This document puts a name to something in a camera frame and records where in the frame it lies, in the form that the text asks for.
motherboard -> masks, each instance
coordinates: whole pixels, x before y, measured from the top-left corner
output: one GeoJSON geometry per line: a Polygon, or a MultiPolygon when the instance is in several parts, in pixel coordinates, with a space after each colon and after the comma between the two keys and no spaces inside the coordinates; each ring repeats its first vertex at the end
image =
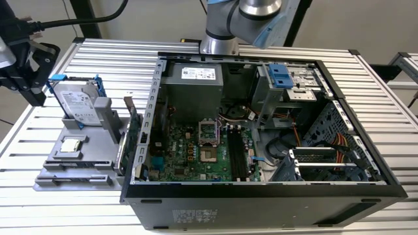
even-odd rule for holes
{"type": "Polygon", "coordinates": [[[231,150],[232,130],[217,127],[213,130],[207,124],[201,124],[199,132],[197,125],[173,125],[169,127],[168,147],[164,156],[153,156],[149,179],[157,181],[259,181],[257,163],[252,162],[255,156],[255,144],[249,129],[235,129],[240,143],[233,143],[231,150]],[[219,143],[201,143],[201,137],[213,139],[219,137],[219,143]],[[231,158],[232,152],[244,155],[244,161],[236,163],[231,158]],[[235,170],[241,168],[237,180],[233,179],[235,170]]]}

barcode sticker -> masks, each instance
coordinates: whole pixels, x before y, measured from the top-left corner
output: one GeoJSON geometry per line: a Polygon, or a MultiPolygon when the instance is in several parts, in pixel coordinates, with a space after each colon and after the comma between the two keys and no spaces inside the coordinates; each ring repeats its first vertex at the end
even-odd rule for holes
{"type": "Polygon", "coordinates": [[[251,111],[249,115],[248,115],[248,119],[252,121],[255,118],[255,113],[251,111]]]}
{"type": "Polygon", "coordinates": [[[181,79],[216,80],[215,69],[208,68],[182,68],[181,79]]]}

white wall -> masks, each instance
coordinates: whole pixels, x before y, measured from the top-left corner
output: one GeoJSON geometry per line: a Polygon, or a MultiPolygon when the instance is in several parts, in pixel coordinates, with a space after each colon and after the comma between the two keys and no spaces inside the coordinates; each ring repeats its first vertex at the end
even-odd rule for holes
{"type": "Polygon", "coordinates": [[[369,63],[418,51],[416,0],[313,0],[295,47],[356,49],[369,63]]]}
{"type": "MultiPolygon", "coordinates": [[[[92,0],[96,17],[110,15],[120,0],[92,0]]],[[[199,0],[129,0],[121,15],[98,24],[102,38],[178,42],[201,39],[205,14],[199,0]]]]}

side panel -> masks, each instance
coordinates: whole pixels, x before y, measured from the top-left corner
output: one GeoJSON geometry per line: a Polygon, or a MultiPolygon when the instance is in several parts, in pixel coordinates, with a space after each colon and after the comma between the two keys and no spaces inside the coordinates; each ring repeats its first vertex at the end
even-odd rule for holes
{"type": "Polygon", "coordinates": [[[335,223],[325,226],[345,226],[380,210],[392,199],[129,198],[128,202],[145,229],[253,229],[317,227],[321,221],[335,223]]]}

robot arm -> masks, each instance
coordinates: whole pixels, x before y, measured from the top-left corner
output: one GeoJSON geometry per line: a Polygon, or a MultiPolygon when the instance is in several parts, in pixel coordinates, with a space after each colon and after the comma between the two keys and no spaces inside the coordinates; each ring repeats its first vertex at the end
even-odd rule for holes
{"type": "MultiPolygon", "coordinates": [[[[0,0],[0,86],[20,92],[32,106],[41,106],[45,94],[41,88],[48,81],[60,48],[36,43],[32,39],[46,28],[105,22],[122,12],[128,0],[122,0],[117,11],[101,18],[28,22],[17,19],[5,0],[0,0]],[[29,57],[38,64],[33,71],[29,57]]],[[[208,0],[207,35],[200,43],[200,53],[236,55],[243,39],[259,48],[267,48],[276,40],[285,21],[280,12],[281,0],[208,0]]]]}
{"type": "Polygon", "coordinates": [[[269,47],[285,22],[280,7],[281,0],[208,0],[200,53],[236,55],[236,38],[257,48],[269,47]]]}

